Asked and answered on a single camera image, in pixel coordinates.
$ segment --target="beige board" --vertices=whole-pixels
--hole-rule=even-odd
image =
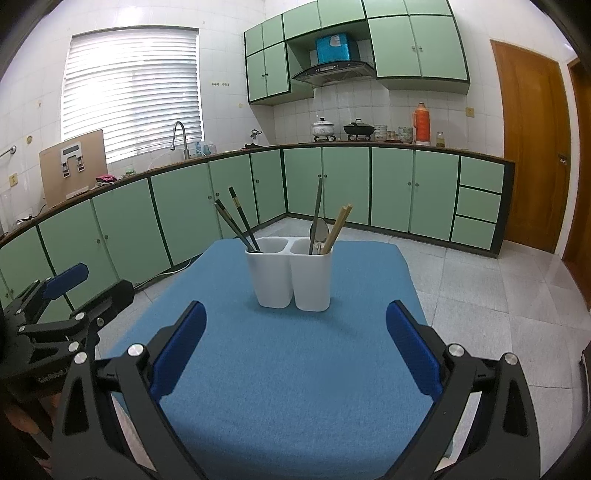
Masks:
[[[84,170],[79,171],[74,154],[67,160],[69,176],[64,178],[61,164],[63,149],[80,142]],[[64,202],[72,196],[94,188],[96,178],[107,175],[107,161],[103,131],[96,130],[71,138],[39,152],[41,179],[45,200],[49,208]]]

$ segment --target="kitchen faucet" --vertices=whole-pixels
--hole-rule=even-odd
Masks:
[[[173,128],[173,146],[170,148],[170,150],[174,150],[174,137],[177,134],[177,125],[180,125],[181,128],[183,129],[183,143],[184,143],[184,159],[188,160],[189,159],[189,148],[187,146],[187,132],[184,129],[184,125],[180,120],[177,120],[176,123],[174,124],[174,128]]]

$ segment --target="blue tablecloth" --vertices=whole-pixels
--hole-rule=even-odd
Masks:
[[[213,480],[383,475],[431,407],[385,324],[400,299],[426,324],[395,245],[337,242],[322,313],[259,306],[239,240],[213,244],[111,351],[147,343],[191,300],[207,328],[161,406]]]

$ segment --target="window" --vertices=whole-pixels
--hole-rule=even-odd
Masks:
[[[198,36],[133,28],[72,38],[61,99],[62,140],[103,129],[107,162],[171,145],[173,125],[203,139]]]

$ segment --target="black range hood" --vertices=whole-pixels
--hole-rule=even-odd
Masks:
[[[338,60],[314,65],[298,73],[294,80],[310,83],[315,87],[323,87],[360,78],[376,78],[375,68],[366,61]]]

